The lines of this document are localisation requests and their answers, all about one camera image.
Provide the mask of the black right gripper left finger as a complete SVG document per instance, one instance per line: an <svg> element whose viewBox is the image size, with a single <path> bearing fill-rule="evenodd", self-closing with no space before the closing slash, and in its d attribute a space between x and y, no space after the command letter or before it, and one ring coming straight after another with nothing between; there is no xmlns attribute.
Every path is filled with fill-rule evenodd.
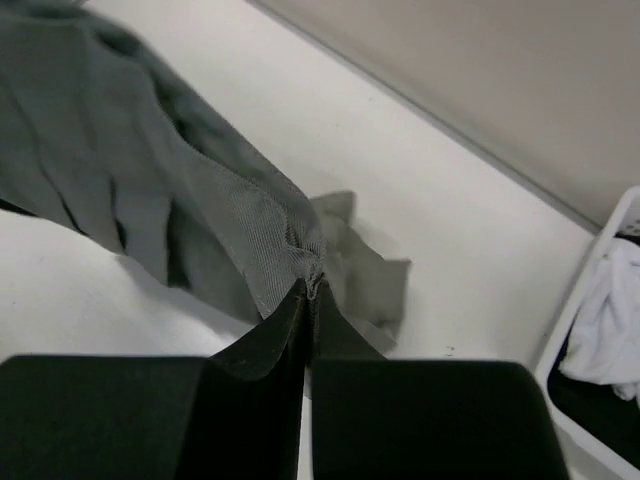
<svg viewBox="0 0 640 480"><path fill-rule="evenodd" d="M306 292L211 357L20 355L1 366L5 479L292 479Z"/></svg>

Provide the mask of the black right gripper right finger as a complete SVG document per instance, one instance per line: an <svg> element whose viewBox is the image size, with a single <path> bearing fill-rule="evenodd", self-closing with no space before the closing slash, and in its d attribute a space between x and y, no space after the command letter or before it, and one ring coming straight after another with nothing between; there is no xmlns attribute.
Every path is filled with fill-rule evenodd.
<svg viewBox="0 0 640 480"><path fill-rule="evenodd" d="M317 479L565 479L542 391L502 360L391 360L340 313L326 283L311 322Z"/></svg>

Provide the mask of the grey pleated skirt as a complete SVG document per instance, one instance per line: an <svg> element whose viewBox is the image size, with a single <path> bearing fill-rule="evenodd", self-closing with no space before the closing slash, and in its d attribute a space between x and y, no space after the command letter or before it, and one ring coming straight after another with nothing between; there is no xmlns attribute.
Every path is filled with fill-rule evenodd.
<svg viewBox="0 0 640 480"><path fill-rule="evenodd" d="M411 264L358 235L355 194L306 196L147 45L65 1L1 5L1 205L123 256L168 307L72 320L54 348L209 354L297 280L396 346Z"/></svg>

